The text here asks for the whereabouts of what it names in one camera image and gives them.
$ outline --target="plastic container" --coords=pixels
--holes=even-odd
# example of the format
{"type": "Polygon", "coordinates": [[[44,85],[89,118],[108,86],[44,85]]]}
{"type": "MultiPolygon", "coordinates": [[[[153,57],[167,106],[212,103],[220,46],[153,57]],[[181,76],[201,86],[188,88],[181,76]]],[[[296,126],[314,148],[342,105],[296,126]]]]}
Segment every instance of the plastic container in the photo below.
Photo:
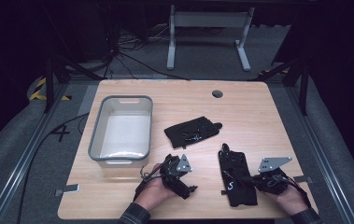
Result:
{"type": "Polygon", "coordinates": [[[148,96],[107,96],[101,103],[89,155],[102,167],[149,162],[153,102],[148,96]]]}

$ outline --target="dark background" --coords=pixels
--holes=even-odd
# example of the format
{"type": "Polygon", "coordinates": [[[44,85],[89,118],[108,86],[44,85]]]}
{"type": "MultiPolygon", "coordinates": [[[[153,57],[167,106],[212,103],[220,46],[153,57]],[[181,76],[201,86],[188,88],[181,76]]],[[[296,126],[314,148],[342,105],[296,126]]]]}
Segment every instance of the dark background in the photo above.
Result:
{"type": "MultiPolygon", "coordinates": [[[[145,39],[146,30],[168,22],[168,15],[169,6],[79,2],[43,7],[35,1],[0,0],[0,131],[28,105],[27,90],[43,75],[51,55],[79,63],[101,59],[114,48],[104,36],[117,39],[122,27],[145,39]]],[[[252,24],[293,24],[275,62],[308,61],[310,76],[354,158],[354,1],[257,7],[252,24]]]]}

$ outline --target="wooden table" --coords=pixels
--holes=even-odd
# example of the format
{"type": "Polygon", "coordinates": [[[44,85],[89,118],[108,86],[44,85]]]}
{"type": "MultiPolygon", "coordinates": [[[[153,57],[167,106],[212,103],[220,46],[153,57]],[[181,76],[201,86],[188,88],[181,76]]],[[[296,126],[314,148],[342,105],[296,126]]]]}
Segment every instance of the wooden table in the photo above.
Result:
{"type": "MultiPolygon", "coordinates": [[[[94,123],[101,101],[108,95],[147,95],[153,100],[149,172],[168,154],[186,154],[193,171],[181,180],[198,189],[187,200],[176,197],[151,211],[152,219],[163,218],[278,218],[282,210],[258,192],[257,206],[232,208],[220,176],[218,151],[222,143],[246,154],[251,175],[258,174],[264,157],[292,157],[282,170],[290,177],[302,175],[284,125],[266,84],[262,82],[106,80],[99,84],[67,185],[79,184],[78,192],[65,193],[58,215],[63,219],[119,218],[132,201],[141,181],[137,168],[101,168],[88,155],[94,123]],[[212,91],[223,93],[221,98],[212,91]],[[216,136],[186,149],[173,149],[164,129],[205,116],[223,127],[216,136]]],[[[301,187],[308,193],[306,183],[301,187]]]]}

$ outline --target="silver triangular bracket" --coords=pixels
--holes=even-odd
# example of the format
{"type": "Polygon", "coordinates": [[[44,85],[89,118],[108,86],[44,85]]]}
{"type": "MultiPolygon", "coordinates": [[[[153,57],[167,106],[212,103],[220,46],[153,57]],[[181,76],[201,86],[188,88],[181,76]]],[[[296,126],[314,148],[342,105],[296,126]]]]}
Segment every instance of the silver triangular bracket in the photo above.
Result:
{"type": "Polygon", "coordinates": [[[177,171],[191,172],[191,165],[189,164],[188,158],[185,154],[182,155],[179,163],[177,164],[177,171]]]}
{"type": "Polygon", "coordinates": [[[263,158],[258,171],[259,171],[259,173],[273,171],[276,168],[284,165],[285,163],[287,163],[291,160],[292,160],[292,157],[263,158]]]}

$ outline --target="person's left hand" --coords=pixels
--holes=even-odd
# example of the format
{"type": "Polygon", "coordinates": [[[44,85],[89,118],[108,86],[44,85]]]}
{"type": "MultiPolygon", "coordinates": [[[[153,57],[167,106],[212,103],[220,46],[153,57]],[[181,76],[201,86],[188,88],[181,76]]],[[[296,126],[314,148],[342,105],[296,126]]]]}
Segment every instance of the person's left hand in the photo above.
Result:
{"type": "MultiPolygon", "coordinates": [[[[157,163],[153,170],[156,169],[160,164],[157,163]]],[[[145,188],[141,191],[138,197],[135,199],[134,203],[141,205],[147,211],[159,206],[165,200],[177,196],[172,190],[167,189],[162,178],[154,178],[150,180],[145,188]]]]}

